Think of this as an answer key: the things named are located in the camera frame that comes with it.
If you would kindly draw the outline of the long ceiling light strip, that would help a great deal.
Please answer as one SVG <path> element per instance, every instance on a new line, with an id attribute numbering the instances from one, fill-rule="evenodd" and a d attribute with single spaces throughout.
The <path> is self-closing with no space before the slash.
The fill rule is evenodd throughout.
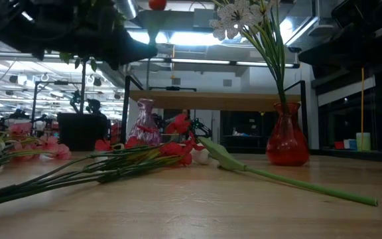
<path id="1" fill-rule="evenodd" d="M 208 59 L 191 59 L 191 58 L 145 58 L 139 62 L 157 62 L 157 63 L 179 63 L 179 64 L 213 64 L 213 65 L 230 65 L 230 66 L 248 66 L 248 67 L 268 67 L 266 62 L 249 62 L 249 61 L 233 61 L 233 60 L 208 60 Z"/>

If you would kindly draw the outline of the red glass vase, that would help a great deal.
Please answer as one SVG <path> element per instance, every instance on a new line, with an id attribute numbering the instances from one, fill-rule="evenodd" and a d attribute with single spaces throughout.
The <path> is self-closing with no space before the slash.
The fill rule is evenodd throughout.
<path id="1" fill-rule="evenodd" d="M 298 124 L 300 104 L 290 102 L 288 111 L 283 112 L 283 105 L 274 105 L 279 118 L 267 141 L 266 155 L 273 165 L 299 167 L 309 161 L 310 152 L 307 140 Z"/>

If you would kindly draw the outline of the pink glass vase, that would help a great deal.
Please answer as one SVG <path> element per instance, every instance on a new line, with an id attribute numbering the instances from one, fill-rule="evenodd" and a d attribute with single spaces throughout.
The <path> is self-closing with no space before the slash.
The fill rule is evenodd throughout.
<path id="1" fill-rule="evenodd" d="M 129 139 L 132 138 L 145 145 L 159 145 L 161 143 L 160 131 L 152 115 L 154 103 L 150 99 L 140 98 L 138 100 L 139 113 L 129 133 Z"/>

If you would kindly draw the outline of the orange artificial tulip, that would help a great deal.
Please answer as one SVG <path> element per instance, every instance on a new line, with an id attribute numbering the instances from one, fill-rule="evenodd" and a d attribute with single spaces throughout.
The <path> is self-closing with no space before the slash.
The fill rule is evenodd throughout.
<path id="1" fill-rule="evenodd" d="M 167 0 L 149 0 L 149 7 L 152 11 L 164 11 L 166 8 Z M 165 19 L 163 16 L 156 15 L 149 21 L 149 25 L 147 27 L 147 33 L 149 36 L 149 45 L 156 46 L 157 45 L 157 35 L 160 31 L 160 28 L 164 25 Z M 146 73 L 146 90 L 149 91 L 149 70 L 150 70 L 150 61 L 151 58 L 147 61 L 147 73 Z"/>

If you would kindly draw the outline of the white artificial tulip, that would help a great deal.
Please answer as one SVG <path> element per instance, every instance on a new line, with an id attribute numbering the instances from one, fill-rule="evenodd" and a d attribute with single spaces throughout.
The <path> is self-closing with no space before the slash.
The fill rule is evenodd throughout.
<path id="1" fill-rule="evenodd" d="M 210 155 L 215 160 L 217 160 L 219 162 L 219 165 L 223 167 L 225 170 L 253 173 L 259 176 L 266 177 L 268 179 L 272 179 L 274 181 L 279 181 L 282 183 L 286 183 L 288 185 L 292 185 L 294 187 L 299 187 L 299 188 L 313 191 L 316 193 L 329 195 L 331 197 L 336 197 L 336 198 L 344 199 L 344 200 L 350 200 L 353 202 L 358 202 L 358 203 L 366 204 L 369 206 L 378 206 L 378 201 L 377 199 L 374 199 L 374 198 L 363 197 L 360 195 L 346 193 L 343 191 L 337 191 L 335 189 L 329 189 L 329 188 L 322 187 L 320 185 L 316 185 L 313 183 L 307 183 L 304 181 L 299 181 L 299 180 L 291 179 L 288 177 L 283 177 L 273 173 L 268 173 L 263 170 L 254 169 L 242 163 L 241 161 L 238 161 L 237 159 L 235 159 L 231 154 L 227 152 L 224 146 L 214 143 L 212 140 L 205 137 L 199 137 L 198 141 L 209 151 Z"/>

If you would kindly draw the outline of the wooden shelf black metal legs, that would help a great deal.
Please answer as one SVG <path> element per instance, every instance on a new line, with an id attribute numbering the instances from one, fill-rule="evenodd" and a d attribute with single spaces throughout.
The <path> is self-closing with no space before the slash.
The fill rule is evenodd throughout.
<path id="1" fill-rule="evenodd" d="M 132 76 L 124 79 L 123 119 L 121 140 L 126 137 L 126 120 L 129 99 L 150 97 L 156 100 L 157 108 L 190 109 L 190 110 L 225 110 L 246 112 L 267 112 L 274 110 L 273 104 L 278 100 L 276 94 L 242 94 L 222 92 L 195 92 L 190 88 L 183 91 L 151 91 L 144 90 Z"/>

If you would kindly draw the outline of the white artificial flower bunch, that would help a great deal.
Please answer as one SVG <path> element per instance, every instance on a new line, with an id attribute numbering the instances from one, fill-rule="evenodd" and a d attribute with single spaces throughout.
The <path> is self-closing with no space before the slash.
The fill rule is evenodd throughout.
<path id="1" fill-rule="evenodd" d="M 285 104 L 285 43 L 281 35 L 279 5 L 281 0 L 211 0 L 218 7 L 217 18 L 209 21 L 218 40 L 241 35 L 259 52 Z"/>

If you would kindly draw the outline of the green potted plant black pot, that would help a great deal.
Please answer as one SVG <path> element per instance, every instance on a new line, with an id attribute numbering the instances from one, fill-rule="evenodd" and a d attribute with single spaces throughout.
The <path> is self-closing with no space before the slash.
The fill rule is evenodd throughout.
<path id="1" fill-rule="evenodd" d="M 60 130 L 60 143 L 68 146 L 70 151 L 93 151 L 99 139 L 105 139 L 108 131 L 108 119 L 104 120 L 86 111 L 86 65 L 91 62 L 91 69 L 97 70 L 96 60 L 90 54 L 61 52 L 60 59 L 66 64 L 75 60 L 74 66 L 82 68 L 80 89 L 72 93 L 69 105 L 72 113 L 60 112 L 57 121 Z"/>

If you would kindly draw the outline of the person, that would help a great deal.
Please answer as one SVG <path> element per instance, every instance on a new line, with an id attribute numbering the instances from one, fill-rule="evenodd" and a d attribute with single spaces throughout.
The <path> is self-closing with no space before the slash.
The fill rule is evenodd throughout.
<path id="1" fill-rule="evenodd" d="M 99 100 L 96 99 L 87 99 L 86 102 L 88 105 L 86 106 L 86 111 L 94 116 L 99 116 L 103 118 L 104 120 L 107 119 L 107 116 L 101 113 L 100 108 L 101 108 L 101 103 Z"/>

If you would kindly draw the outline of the pink artificial flower bunch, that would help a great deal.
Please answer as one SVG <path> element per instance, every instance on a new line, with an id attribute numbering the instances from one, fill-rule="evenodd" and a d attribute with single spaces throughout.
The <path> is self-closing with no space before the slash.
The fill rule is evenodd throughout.
<path id="1" fill-rule="evenodd" d="M 31 123 L 16 123 L 0 129 L 0 167 L 6 163 L 30 161 L 39 157 L 69 159 L 68 146 L 58 142 L 54 136 L 31 136 Z"/>

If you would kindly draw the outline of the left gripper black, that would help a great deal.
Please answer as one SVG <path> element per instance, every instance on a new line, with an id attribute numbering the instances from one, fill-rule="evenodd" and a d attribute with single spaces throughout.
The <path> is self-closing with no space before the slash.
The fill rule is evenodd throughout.
<path id="1" fill-rule="evenodd" d="M 114 0 L 0 0 L 0 41 L 42 60 L 47 50 L 94 57 L 112 69 L 155 57 L 121 28 Z"/>

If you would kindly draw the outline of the red artificial flower bunch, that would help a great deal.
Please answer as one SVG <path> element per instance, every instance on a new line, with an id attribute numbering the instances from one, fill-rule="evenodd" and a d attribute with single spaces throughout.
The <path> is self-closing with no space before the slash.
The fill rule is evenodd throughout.
<path id="1" fill-rule="evenodd" d="M 84 183 L 110 183 L 162 167 L 187 166 L 192 163 L 192 150 L 203 149 L 194 137 L 184 143 L 169 141 L 162 145 L 145 145 L 132 138 L 126 144 L 111 145 L 99 139 L 95 146 L 96 152 L 84 158 L 91 162 L 82 169 L 71 170 L 80 160 L 70 157 L 64 159 L 66 164 L 41 176 L 0 188 L 0 204 Z"/>

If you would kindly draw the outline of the pale green cylinder container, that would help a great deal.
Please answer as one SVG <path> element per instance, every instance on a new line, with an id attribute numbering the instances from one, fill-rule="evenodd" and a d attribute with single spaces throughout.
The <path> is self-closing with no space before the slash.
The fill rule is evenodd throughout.
<path id="1" fill-rule="evenodd" d="M 366 132 L 356 133 L 356 143 L 358 151 L 371 150 L 371 134 Z"/>

